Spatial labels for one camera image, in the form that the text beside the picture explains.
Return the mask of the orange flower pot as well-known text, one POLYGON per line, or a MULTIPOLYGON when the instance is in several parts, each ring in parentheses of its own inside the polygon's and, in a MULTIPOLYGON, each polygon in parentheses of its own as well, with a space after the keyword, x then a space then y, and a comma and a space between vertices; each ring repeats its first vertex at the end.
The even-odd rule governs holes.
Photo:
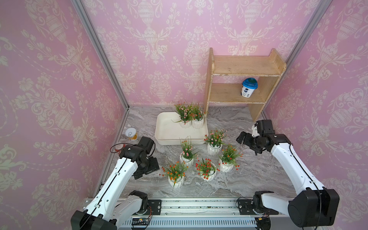
POLYGON ((161 169, 163 171, 161 176, 167 177, 169 184, 175 189, 180 188, 184 183, 188 165, 184 162, 177 161, 169 163, 168 166, 164 166, 161 169))
POLYGON ((240 153, 233 145, 227 145, 227 147, 221 151, 221 155, 219 155, 218 171, 228 173, 233 168, 238 171, 240 165, 238 164, 237 159, 239 157, 243 157, 243 154, 240 153))

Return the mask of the potted plant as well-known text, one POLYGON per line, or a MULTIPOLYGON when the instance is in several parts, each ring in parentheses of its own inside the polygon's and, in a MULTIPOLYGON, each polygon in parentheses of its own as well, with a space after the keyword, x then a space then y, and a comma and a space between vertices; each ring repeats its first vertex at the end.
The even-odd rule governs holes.
POLYGON ((204 112, 204 109, 199 104, 195 104, 192 106, 191 112, 190 112, 191 118, 192 118, 192 126, 195 129, 200 129, 204 125, 204 120, 206 118, 206 113, 204 112))

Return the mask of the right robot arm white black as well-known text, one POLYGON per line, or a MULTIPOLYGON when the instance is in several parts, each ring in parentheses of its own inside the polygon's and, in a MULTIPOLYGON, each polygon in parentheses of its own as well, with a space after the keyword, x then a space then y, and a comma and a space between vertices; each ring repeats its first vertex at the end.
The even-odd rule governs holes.
POLYGON ((334 189, 327 189, 297 155, 291 141, 284 134, 263 134, 254 137, 241 132, 236 141, 256 154, 266 150, 274 156, 290 178, 296 196, 286 198, 269 191, 257 191, 253 209, 263 214, 274 210, 290 217, 300 227, 332 226, 340 201, 334 189))

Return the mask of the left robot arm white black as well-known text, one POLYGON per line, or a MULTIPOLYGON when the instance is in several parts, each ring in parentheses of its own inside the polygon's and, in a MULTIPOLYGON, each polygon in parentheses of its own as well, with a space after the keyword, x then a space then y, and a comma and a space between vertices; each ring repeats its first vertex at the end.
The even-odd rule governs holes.
POLYGON ((153 144, 126 145, 120 150, 114 171, 96 197, 71 218, 73 230, 117 230, 133 214, 145 214, 148 195, 134 190, 120 204, 117 201, 131 177, 141 178, 159 170, 158 161, 151 156, 153 144))

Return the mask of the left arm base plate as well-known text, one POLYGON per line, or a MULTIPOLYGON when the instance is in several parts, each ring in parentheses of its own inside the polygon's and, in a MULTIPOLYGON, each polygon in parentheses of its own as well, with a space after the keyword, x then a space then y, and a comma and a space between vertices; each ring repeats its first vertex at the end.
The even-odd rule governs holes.
POLYGON ((149 199, 145 215, 151 214, 153 216, 159 216, 161 214, 161 210, 162 210, 161 199, 149 199))

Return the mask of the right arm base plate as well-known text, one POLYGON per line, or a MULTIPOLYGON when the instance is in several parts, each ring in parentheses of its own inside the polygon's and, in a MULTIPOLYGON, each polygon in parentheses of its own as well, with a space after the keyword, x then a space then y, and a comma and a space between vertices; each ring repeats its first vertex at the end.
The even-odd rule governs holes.
POLYGON ((236 200, 235 206, 238 209, 240 215, 278 215, 279 212, 273 209, 255 209, 253 200, 246 197, 240 197, 236 200))

